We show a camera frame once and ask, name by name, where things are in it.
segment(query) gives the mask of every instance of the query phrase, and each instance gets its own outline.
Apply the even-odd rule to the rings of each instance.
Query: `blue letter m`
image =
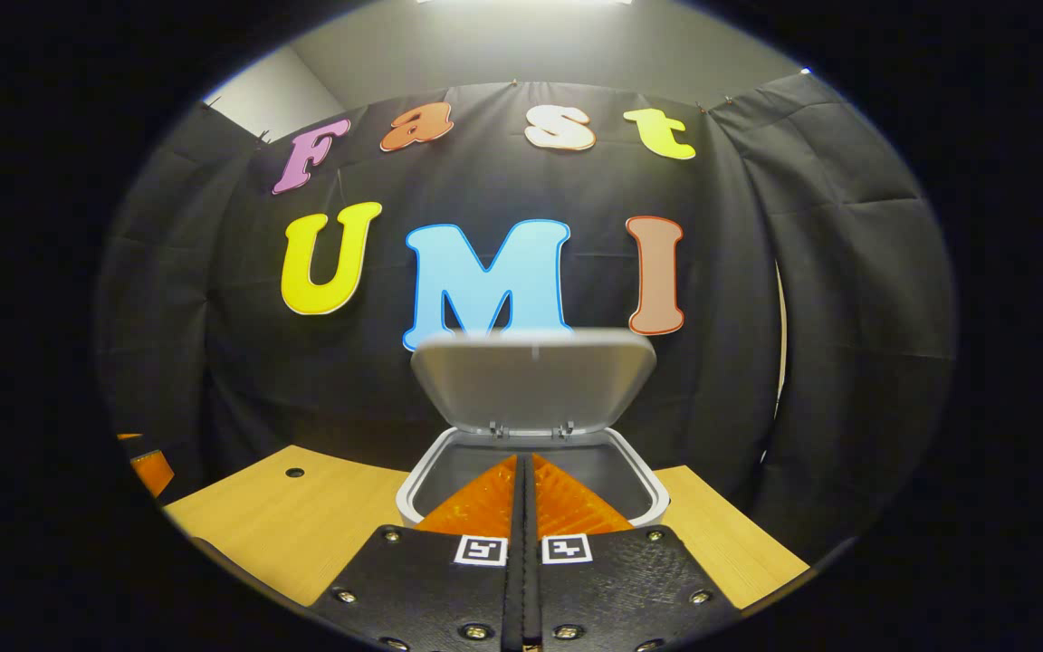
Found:
[[[561,251],[571,227],[552,219],[514,223],[489,269],[459,227],[434,223],[411,231],[405,244],[417,252],[417,296],[413,329],[403,338],[416,351],[430,335],[452,333],[445,327],[445,301],[461,329],[488,332],[506,298],[510,322],[505,329],[560,330],[562,320]]]

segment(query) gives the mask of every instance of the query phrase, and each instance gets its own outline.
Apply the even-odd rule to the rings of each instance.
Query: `foam letter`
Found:
[[[285,193],[286,190],[298,189],[312,178],[308,174],[308,164],[318,166],[328,155],[328,149],[333,145],[333,136],[344,136],[348,131],[348,120],[336,120],[328,127],[314,128],[292,140],[292,154],[285,165],[285,173],[272,189],[273,195]]]
[[[658,108],[638,108],[636,112],[626,112],[622,115],[626,120],[633,120],[638,125],[638,138],[651,152],[670,160],[693,160],[695,148],[675,141],[671,129],[686,131],[686,125],[679,120],[672,120]]]
[[[590,116],[582,108],[541,104],[526,112],[525,118],[534,127],[525,129],[525,137],[538,147],[554,149],[589,149],[597,138],[590,127]]]
[[[630,331],[641,335],[674,333],[683,327],[675,281],[675,244],[683,227],[660,217],[632,217],[626,231],[638,243],[638,309],[630,315]]]
[[[285,251],[285,268],[281,271],[281,294],[293,312],[329,314],[353,297],[360,284],[368,223],[380,214],[380,203],[361,202],[345,208],[336,216],[337,222],[344,225],[344,234],[340,235],[340,260],[336,263],[336,275],[323,285],[312,282],[312,250],[316,234],[328,223],[328,215],[310,215],[290,223],[285,231],[289,248]]]
[[[552,219],[514,223],[485,269],[469,240],[452,223],[411,231],[405,244],[417,252],[417,294],[413,329],[402,343],[416,351],[430,335],[452,334],[445,327],[446,300],[466,332],[492,329],[506,298],[506,331],[571,330],[562,319],[561,281],[562,243],[568,239],[571,227]]]
[[[403,113],[393,120],[393,131],[381,138],[381,151],[393,152],[414,143],[435,141],[445,136],[453,128],[448,112],[448,102],[434,102]]]

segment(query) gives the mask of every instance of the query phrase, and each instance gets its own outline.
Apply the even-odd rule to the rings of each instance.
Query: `open lid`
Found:
[[[445,333],[423,340],[411,366],[457,429],[590,433],[626,411],[655,366],[655,349],[625,329]]]

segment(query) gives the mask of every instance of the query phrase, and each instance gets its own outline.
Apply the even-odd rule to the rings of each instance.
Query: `screw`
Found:
[[[554,629],[554,638],[572,641],[582,635],[582,628],[579,626],[561,626]]]
[[[489,628],[485,626],[464,626],[461,628],[461,635],[472,641],[484,641],[489,638]]]

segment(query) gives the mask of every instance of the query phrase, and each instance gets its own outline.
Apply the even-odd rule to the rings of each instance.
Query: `wooden table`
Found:
[[[285,474],[293,467],[304,476]],[[655,474],[671,496],[662,524],[736,607],[807,570],[688,467]],[[402,524],[394,496],[407,477],[290,445],[166,509],[184,532],[308,606],[378,525]]]

